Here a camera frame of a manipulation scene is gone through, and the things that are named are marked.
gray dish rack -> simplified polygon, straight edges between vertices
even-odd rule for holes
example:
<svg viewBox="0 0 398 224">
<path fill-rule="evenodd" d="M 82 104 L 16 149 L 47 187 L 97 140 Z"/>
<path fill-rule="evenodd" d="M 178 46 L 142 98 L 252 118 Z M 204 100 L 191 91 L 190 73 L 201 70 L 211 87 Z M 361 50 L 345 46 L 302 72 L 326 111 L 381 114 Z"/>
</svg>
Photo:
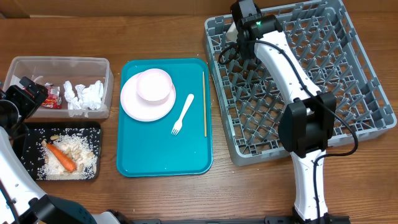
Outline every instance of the gray dish rack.
<svg viewBox="0 0 398 224">
<path fill-rule="evenodd" d="M 322 90 L 337 97 L 336 112 L 356 131 L 360 141 L 393 128 L 396 116 L 340 0 L 314 0 L 262 9 L 274 14 L 302 68 Z M 204 46 L 213 77 L 231 160 L 237 166 L 288 156 L 278 137 L 284 101 L 267 68 L 255 59 L 220 65 L 228 46 L 232 15 L 205 22 Z M 228 51 L 224 58 L 234 54 Z M 346 127 L 335 121 L 329 146 L 353 142 Z"/>
</svg>

crumpled tissue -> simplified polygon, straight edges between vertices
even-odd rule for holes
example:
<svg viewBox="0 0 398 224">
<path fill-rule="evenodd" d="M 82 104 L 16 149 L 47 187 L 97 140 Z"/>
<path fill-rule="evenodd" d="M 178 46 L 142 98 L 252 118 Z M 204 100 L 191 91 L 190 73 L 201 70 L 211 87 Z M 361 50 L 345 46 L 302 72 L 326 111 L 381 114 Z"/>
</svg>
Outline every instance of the crumpled tissue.
<svg viewBox="0 0 398 224">
<path fill-rule="evenodd" d="M 101 107 L 104 94 L 104 85 L 101 81 L 98 80 L 88 88 L 85 88 L 86 86 L 82 84 L 75 86 L 77 96 L 75 96 L 70 81 L 66 81 L 63 87 L 65 88 L 64 97 L 68 102 L 69 110 L 98 110 Z"/>
</svg>

wooden chopstick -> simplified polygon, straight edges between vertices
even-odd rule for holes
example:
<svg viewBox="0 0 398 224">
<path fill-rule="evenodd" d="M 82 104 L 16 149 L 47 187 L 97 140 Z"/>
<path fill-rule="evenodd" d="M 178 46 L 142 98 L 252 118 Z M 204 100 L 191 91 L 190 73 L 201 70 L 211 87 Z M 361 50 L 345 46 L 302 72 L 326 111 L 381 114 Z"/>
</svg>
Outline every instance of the wooden chopstick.
<svg viewBox="0 0 398 224">
<path fill-rule="evenodd" d="M 203 72 L 203 108 L 204 108 L 204 115 L 205 115 L 205 137 L 207 137 L 205 72 Z"/>
</svg>

plastic crate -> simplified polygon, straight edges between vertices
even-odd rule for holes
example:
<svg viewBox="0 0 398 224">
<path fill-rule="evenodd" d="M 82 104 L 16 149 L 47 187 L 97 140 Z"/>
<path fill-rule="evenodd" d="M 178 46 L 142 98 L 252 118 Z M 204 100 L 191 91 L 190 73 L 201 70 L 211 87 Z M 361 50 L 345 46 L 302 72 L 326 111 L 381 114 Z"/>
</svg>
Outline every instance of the plastic crate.
<svg viewBox="0 0 398 224">
<path fill-rule="evenodd" d="M 396 116 L 340 0 L 314 0 L 262 9 L 282 24 L 292 52 L 322 90 L 337 97 L 336 112 L 360 141 L 374 139 L 396 125 Z M 259 60 L 238 57 L 227 65 L 217 59 L 229 40 L 232 15 L 205 22 L 204 45 L 213 76 L 231 160 L 237 166 L 288 156 L 277 128 L 284 101 Z M 228 58 L 231 49 L 225 54 Z M 335 121 L 329 146 L 353 142 Z"/>
<path fill-rule="evenodd" d="M 113 93 L 113 74 L 109 67 L 109 61 L 105 58 L 86 57 L 16 57 L 11 62 L 3 90 L 6 91 L 11 85 L 19 85 L 19 80 L 27 77 L 35 80 L 38 77 L 39 84 L 52 83 L 60 87 L 62 97 L 62 109 L 50 109 L 41 106 L 33 114 L 34 118 L 108 118 Z M 94 84 L 97 80 L 104 84 L 104 93 L 101 107 L 97 110 L 68 110 L 65 100 L 65 81 L 72 83 L 73 91 L 75 85 L 83 84 L 86 87 Z"/>
</svg>

plastic fork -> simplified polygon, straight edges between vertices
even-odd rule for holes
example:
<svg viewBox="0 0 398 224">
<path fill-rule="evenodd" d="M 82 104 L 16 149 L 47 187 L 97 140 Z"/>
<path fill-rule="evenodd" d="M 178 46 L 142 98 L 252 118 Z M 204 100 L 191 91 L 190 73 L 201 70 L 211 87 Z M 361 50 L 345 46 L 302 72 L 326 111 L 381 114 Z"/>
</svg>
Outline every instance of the plastic fork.
<svg viewBox="0 0 398 224">
<path fill-rule="evenodd" d="M 187 99 L 185 100 L 184 107 L 182 108 L 180 118 L 174 123 L 172 135 L 176 136 L 181 128 L 182 128 L 182 119 L 184 119 L 185 114 L 187 113 L 191 103 L 193 101 L 193 94 L 189 94 Z"/>
</svg>

